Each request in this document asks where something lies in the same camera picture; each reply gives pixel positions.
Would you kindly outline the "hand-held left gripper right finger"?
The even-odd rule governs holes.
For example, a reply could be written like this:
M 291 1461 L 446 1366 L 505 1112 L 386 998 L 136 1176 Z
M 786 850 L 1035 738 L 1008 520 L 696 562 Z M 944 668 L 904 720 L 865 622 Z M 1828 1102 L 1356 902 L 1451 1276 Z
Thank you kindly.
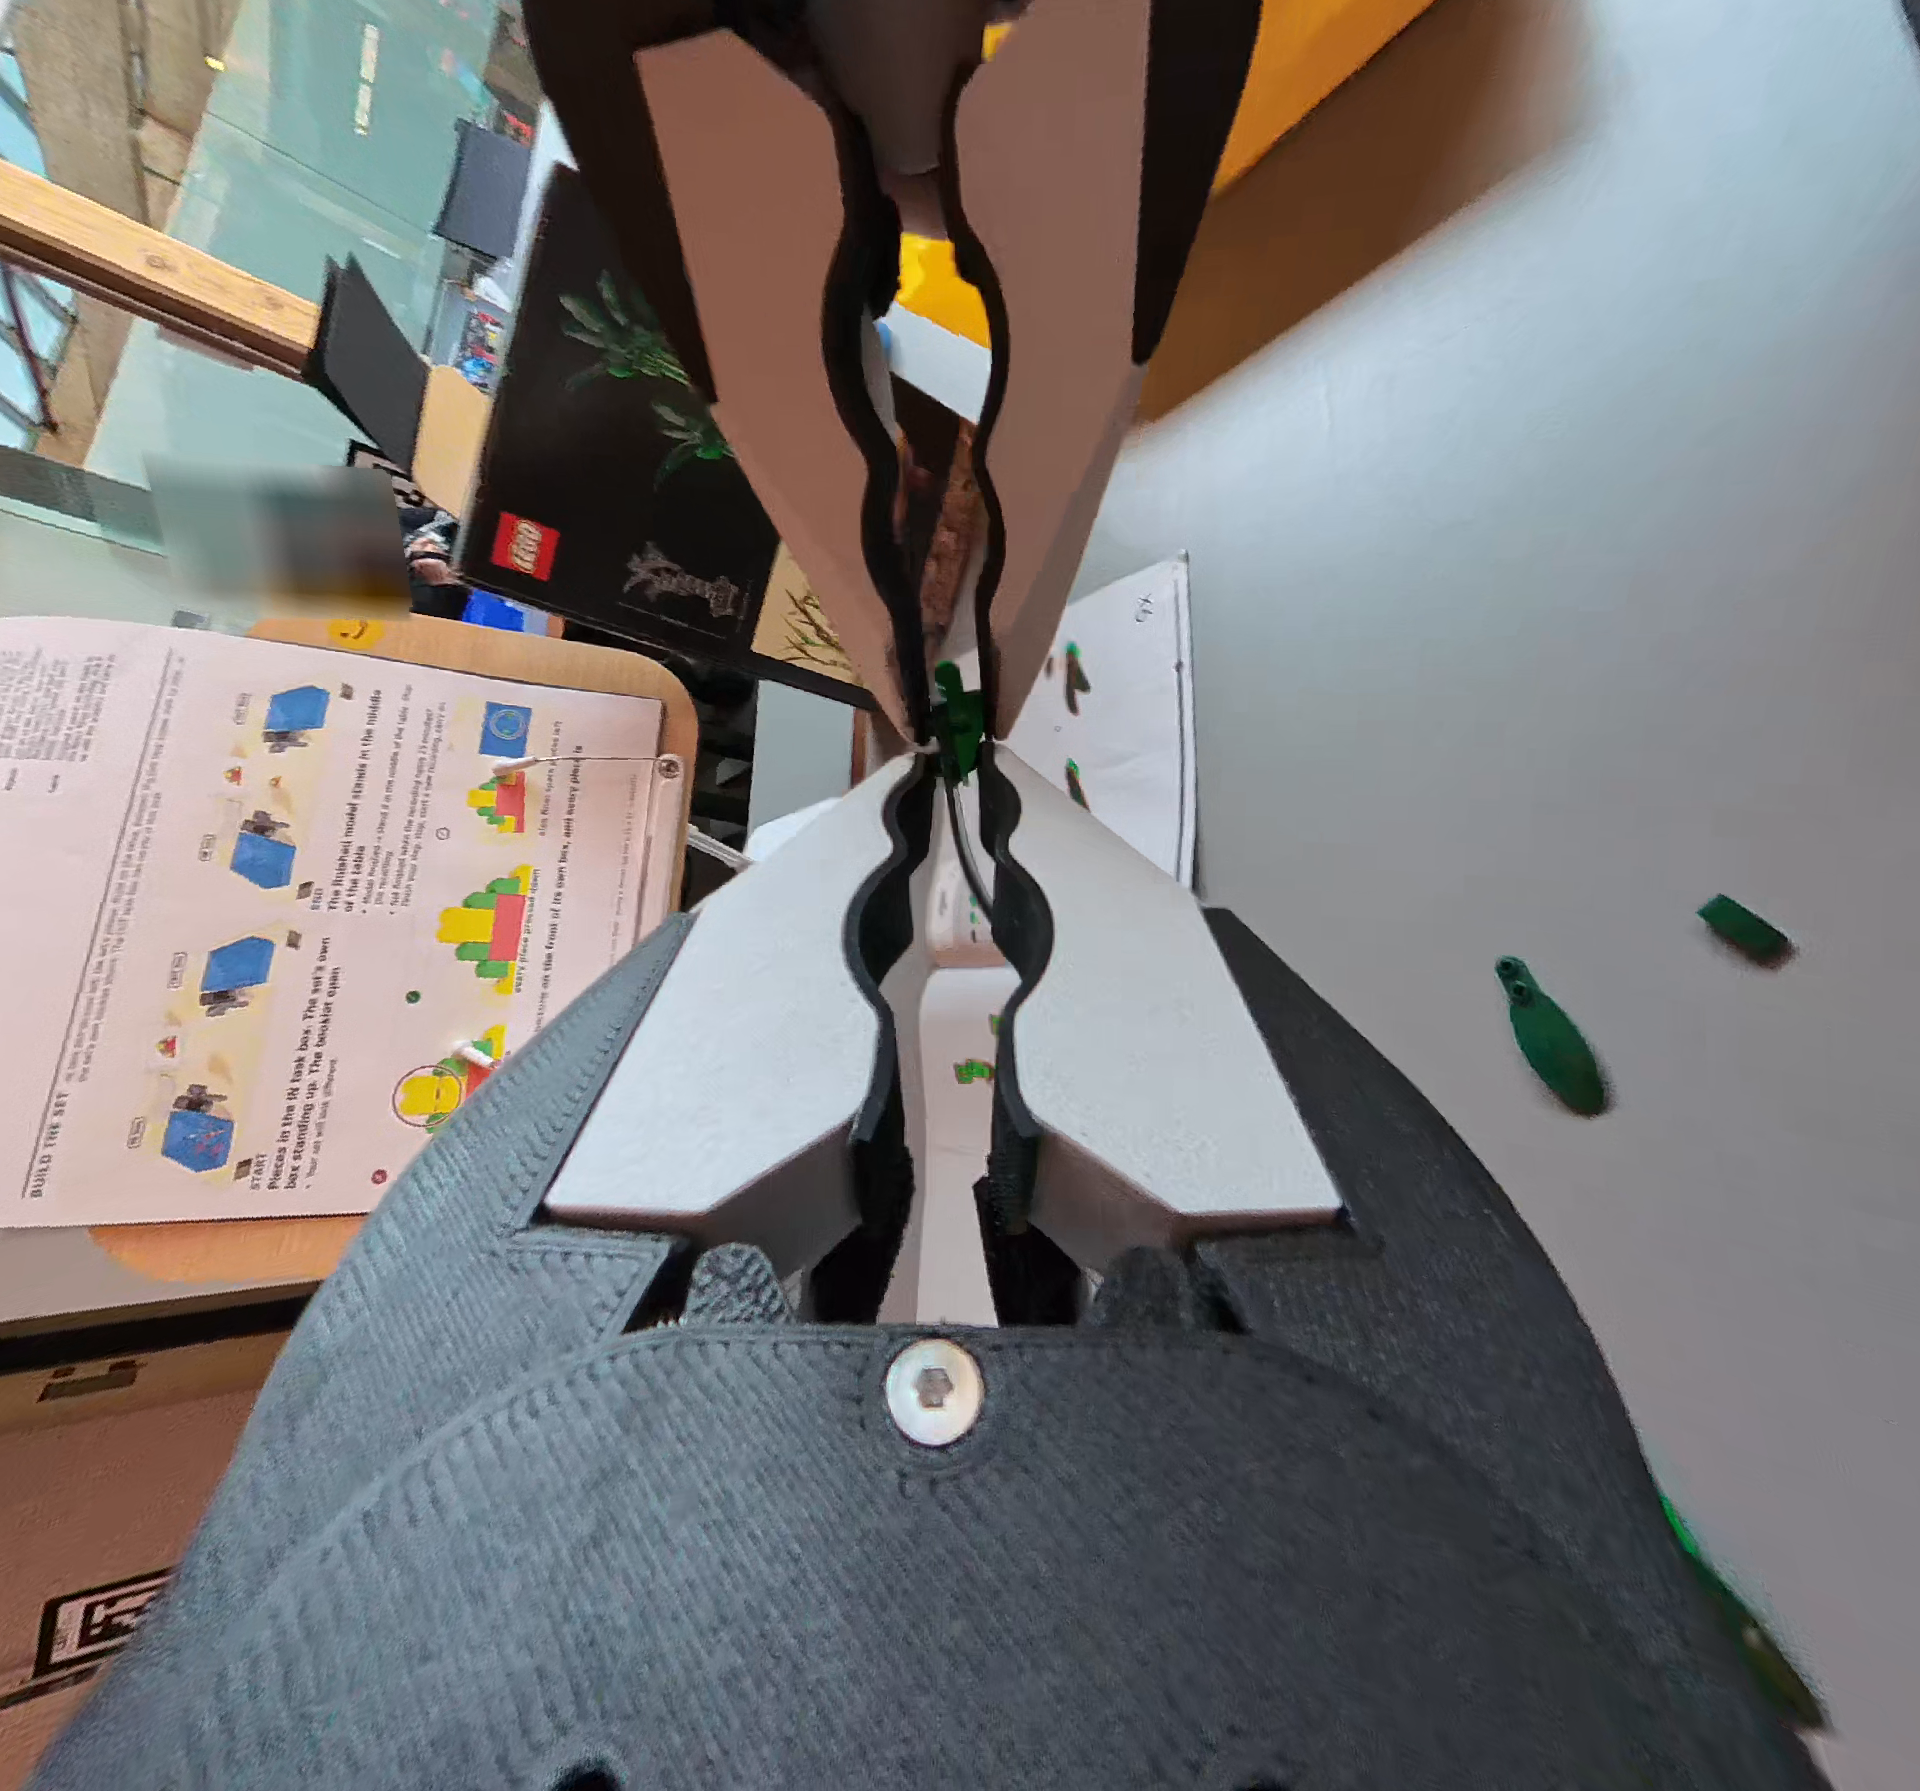
M 1072 1324 L 1129 1252 L 1342 1224 L 1203 902 L 1008 748 L 981 758 L 1000 1010 L 974 1190 L 999 1324 Z

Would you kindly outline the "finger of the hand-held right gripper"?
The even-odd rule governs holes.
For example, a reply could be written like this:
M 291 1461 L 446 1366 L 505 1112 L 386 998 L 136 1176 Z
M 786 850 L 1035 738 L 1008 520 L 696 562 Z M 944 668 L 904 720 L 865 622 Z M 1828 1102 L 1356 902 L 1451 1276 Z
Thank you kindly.
M 865 128 L 728 28 L 635 54 L 713 416 L 876 708 L 928 736 L 921 596 L 868 276 L 898 242 Z
M 1000 516 L 994 732 L 1042 674 L 1141 400 L 1136 288 L 1152 0 L 1037 0 L 961 86 L 957 246 L 989 302 L 974 474 Z

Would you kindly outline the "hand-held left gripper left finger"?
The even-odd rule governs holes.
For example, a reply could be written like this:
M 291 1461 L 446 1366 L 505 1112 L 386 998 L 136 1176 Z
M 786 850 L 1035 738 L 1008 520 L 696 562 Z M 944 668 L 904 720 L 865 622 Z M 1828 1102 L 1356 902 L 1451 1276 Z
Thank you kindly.
M 909 1038 L 934 760 L 904 754 L 690 918 L 544 1194 L 575 1228 L 761 1250 L 876 1324 L 916 1196 Z

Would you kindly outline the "black lego set box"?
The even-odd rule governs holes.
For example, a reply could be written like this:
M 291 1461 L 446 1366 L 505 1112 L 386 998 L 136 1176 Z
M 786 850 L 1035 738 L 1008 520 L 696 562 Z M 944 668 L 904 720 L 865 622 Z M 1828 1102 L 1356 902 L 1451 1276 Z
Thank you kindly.
M 885 370 L 902 484 L 901 556 L 921 596 L 927 716 L 939 704 L 934 662 L 974 658 L 954 644 L 968 568 L 963 546 L 941 558 L 925 502 L 952 498 L 952 460 L 981 484 L 968 418 Z M 538 604 L 636 646 L 731 662 L 878 710 L 755 486 L 670 352 L 655 310 L 622 264 L 586 180 L 557 166 L 523 260 L 515 330 L 493 398 L 458 570 L 470 584 Z

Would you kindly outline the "lego instruction booklet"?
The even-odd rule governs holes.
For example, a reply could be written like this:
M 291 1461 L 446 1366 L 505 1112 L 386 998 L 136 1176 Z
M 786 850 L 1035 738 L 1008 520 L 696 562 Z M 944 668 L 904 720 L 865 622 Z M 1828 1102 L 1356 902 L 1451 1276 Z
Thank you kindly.
M 1199 808 L 1190 658 L 1188 560 L 1178 556 L 1066 608 L 1006 744 L 1185 888 Z M 992 1148 L 999 1020 L 1019 978 L 967 884 L 944 808 L 931 856 L 919 1030 L 925 1146 L 916 1220 L 882 1312 L 896 1324 L 986 1326 L 997 1306 L 974 1188 Z

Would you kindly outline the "dark green lego tile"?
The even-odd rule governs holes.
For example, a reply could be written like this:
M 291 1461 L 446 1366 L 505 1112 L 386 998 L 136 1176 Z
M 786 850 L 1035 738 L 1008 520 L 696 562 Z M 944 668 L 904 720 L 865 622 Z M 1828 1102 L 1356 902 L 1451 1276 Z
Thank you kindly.
M 1780 970 L 1799 956 L 1788 934 L 1724 892 L 1705 902 L 1696 918 L 1714 942 L 1759 970 Z

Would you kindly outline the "blurred green lego piece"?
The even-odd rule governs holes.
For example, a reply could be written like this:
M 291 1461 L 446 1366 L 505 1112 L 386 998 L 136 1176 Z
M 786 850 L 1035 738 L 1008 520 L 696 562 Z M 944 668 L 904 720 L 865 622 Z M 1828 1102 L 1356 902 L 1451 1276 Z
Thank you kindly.
M 1828 1733 L 1833 1729 L 1828 1707 L 1811 1679 L 1801 1671 L 1757 1607 L 1708 1557 L 1686 1515 L 1682 1515 L 1668 1497 L 1668 1491 L 1658 1487 L 1657 1493 L 1672 1539 L 1690 1563 L 1696 1585 L 1713 1607 L 1717 1621 L 1738 1645 L 1741 1659 L 1759 1683 L 1769 1705 L 1774 1707 L 1795 1731 Z

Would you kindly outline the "wooden document stand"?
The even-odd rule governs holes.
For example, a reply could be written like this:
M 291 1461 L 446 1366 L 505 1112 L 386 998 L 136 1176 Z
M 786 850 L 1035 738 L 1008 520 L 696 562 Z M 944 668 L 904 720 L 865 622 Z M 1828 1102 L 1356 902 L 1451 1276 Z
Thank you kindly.
M 342 652 L 326 624 L 313 618 L 267 618 L 250 636 L 262 642 Z M 546 632 L 512 634 L 425 616 L 379 620 L 373 652 L 347 652 L 568 692 L 656 700 L 661 746 L 695 766 L 701 724 L 695 700 L 667 666 L 635 652 L 568 642 Z M 89 1242 L 120 1270 L 173 1294 L 250 1290 L 322 1280 L 365 1226 L 362 1216 L 264 1222 L 206 1222 L 89 1228 Z

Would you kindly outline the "yellow plastic bin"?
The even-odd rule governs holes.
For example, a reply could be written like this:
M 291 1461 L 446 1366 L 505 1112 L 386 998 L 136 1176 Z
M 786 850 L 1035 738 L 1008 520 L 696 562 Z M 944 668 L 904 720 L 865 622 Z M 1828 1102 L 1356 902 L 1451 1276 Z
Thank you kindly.
M 1261 26 L 1234 124 L 1212 178 L 1233 192 L 1283 140 L 1441 0 L 1261 0 Z M 901 244 L 901 292 L 878 326 L 890 372 L 977 420 L 991 378 L 986 304 L 954 246 Z

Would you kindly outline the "laminated instruction sheet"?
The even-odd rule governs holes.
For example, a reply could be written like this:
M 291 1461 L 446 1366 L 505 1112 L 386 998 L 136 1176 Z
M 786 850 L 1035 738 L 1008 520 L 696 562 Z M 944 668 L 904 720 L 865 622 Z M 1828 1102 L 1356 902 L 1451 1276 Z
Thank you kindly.
M 2 642 L 5 1228 L 368 1212 L 670 910 L 653 694 Z

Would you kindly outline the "wooden beam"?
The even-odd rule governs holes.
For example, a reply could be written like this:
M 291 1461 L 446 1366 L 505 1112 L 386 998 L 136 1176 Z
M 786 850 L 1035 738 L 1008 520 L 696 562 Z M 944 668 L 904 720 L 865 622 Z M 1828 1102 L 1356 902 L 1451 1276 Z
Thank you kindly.
M 2 258 L 198 350 L 301 380 L 322 310 L 10 162 Z

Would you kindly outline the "brown cardboard box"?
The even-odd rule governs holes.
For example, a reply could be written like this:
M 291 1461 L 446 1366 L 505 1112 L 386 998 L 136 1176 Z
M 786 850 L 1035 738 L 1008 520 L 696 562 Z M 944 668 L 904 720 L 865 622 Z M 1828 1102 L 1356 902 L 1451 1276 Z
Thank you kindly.
M 5 1783 L 169 1585 L 313 1298 L 5 1324 Z

